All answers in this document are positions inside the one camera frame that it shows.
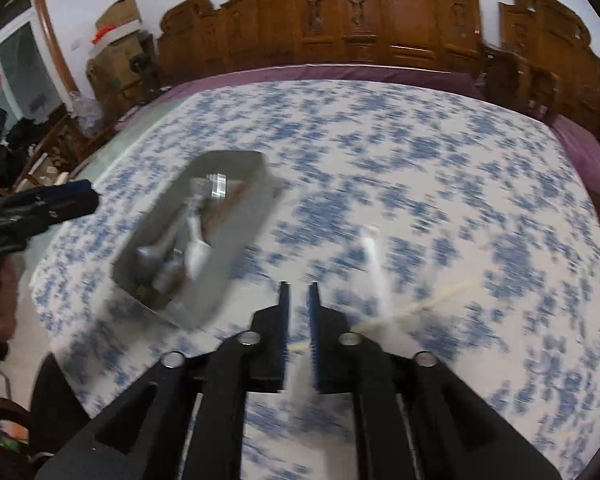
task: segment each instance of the cardboard box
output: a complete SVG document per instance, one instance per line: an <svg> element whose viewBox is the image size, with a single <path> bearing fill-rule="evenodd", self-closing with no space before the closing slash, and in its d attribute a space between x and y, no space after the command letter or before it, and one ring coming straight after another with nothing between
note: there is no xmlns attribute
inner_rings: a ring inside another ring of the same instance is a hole
<svg viewBox="0 0 600 480"><path fill-rule="evenodd" d="M118 0L96 20L96 30L107 25L119 27L133 20L141 20L135 0Z"/></svg>
<svg viewBox="0 0 600 480"><path fill-rule="evenodd" d="M146 82L129 68L129 60L143 52L154 58L154 37L134 32L109 43L87 62L87 79L107 117L117 119L146 99Z"/></svg>
<svg viewBox="0 0 600 480"><path fill-rule="evenodd" d="M103 76L106 78L105 86L109 91L118 91L139 80L138 74L129 68L129 60L143 52L136 34L123 36L107 45L90 60L95 67L91 72L97 72L100 78Z"/></svg>

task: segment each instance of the gray tray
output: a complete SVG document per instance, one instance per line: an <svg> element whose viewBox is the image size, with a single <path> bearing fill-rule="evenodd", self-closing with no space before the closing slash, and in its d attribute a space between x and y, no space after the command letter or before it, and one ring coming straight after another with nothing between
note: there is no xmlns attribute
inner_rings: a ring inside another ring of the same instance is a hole
<svg viewBox="0 0 600 480"><path fill-rule="evenodd" d="M186 280L166 306L147 304L143 295L146 288L134 275L136 248L155 243L190 195L190 180L210 173L223 173L228 184L242 181L246 188L206 236L211 252L197 279ZM126 246L113 264L113 281L169 322L185 329L199 326L221 304L235 265L244 254L244 248L255 240L282 189L282 180L269 173L265 158L260 152L216 151L197 156L162 194L128 238Z"/></svg>

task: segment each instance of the table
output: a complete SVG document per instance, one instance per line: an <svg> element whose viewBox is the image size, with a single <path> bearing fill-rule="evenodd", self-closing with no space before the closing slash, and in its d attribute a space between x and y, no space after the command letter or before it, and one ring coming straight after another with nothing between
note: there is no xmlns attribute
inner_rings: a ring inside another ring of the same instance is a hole
<svg viewBox="0 0 600 480"><path fill-rule="evenodd" d="M286 190L222 310L186 333L119 290L110 266L186 162L227 148L264 152ZM250 84L192 96L95 187L99 210L59 230L31 282L52 351L91 415L163 352L200 354L243 330L275 303L279 280L291 286L291 341L308 337L313 280L326 306L354 322L373 315L358 233L375 225L394 304L443 298L406 345L444 359L564 478L599 447L600 228L544 124L407 86ZM349 399L308 402L250 395L243 478L354 478Z"/></svg>

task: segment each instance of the human hand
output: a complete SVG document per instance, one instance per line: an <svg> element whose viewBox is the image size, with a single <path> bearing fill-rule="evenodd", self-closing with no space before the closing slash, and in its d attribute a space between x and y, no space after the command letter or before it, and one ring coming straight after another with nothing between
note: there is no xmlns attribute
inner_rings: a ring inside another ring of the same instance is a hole
<svg viewBox="0 0 600 480"><path fill-rule="evenodd" d="M16 330L17 306L18 278L13 260L7 257L0 269L0 341L10 339Z"/></svg>

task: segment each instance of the purple bed sheet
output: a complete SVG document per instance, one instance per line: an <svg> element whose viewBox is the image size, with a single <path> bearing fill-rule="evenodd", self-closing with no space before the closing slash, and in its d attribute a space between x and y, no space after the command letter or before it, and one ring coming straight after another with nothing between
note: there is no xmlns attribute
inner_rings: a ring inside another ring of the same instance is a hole
<svg viewBox="0 0 600 480"><path fill-rule="evenodd" d="M241 86L265 81L295 81L309 79L336 79L352 81L378 81L401 85L431 88L453 94L482 100L482 95L475 87L471 76L456 72L437 72L419 68L403 68L396 66L364 65L364 64L307 64L293 66L277 66L231 72L197 79L178 85L153 101L148 107L140 108L116 125L121 130L128 122L137 117L143 110L159 103L178 98L186 98L204 90L214 90L227 86Z"/></svg>
<svg viewBox="0 0 600 480"><path fill-rule="evenodd" d="M562 115L550 126L587 189L600 195L600 144L588 130Z"/></svg>

